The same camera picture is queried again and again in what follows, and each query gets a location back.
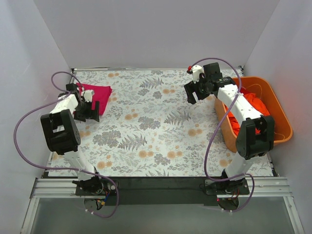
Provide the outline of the magenta t shirt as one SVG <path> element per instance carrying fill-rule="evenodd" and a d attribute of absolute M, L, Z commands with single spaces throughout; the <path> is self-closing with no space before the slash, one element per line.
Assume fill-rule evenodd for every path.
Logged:
<path fill-rule="evenodd" d="M 96 86 L 84 83 L 82 85 L 77 83 L 77 85 L 79 87 L 80 93 L 82 92 L 82 87 L 84 87 L 85 90 L 94 90 L 95 94 L 92 98 L 92 110 L 94 110 L 96 107 L 95 102 L 99 101 L 99 115 L 102 116 L 113 91 L 112 88 L 110 86 Z"/>

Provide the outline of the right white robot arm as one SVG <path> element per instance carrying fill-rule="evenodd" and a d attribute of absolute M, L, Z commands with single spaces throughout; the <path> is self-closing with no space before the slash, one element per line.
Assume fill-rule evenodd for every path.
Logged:
<path fill-rule="evenodd" d="M 211 178 L 207 189 L 215 193 L 231 194 L 246 186 L 246 173 L 254 162 L 273 148 L 275 121 L 256 110 L 241 93 L 241 84 L 231 77 L 224 77 L 217 62 L 189 66 L 187 73 L 193 80 L 184 85 L 187 101 L 195 104 L 209 95 L 223 102 L 239 124 L 235 141 L 236 154 L 232 162 L 223 170 L 221 177 Z"/>

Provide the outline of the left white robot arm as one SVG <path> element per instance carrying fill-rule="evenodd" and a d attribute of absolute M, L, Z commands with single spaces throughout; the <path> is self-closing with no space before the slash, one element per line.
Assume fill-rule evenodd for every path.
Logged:
<path fill-rule="evenodd" d="M 94 90 L 81 91 L 74 83 L 66 85 L 66 89 L 59 94 L 54 109 L 40 117 L 45 140 L 49 150 L 63 156 L 76 172 L 75 184 L 85 192 L 98 195 L 104 184 L 80 148 L 81 136 L 75 121 L 99 122 L 99 101 L 93 101 Z"/>

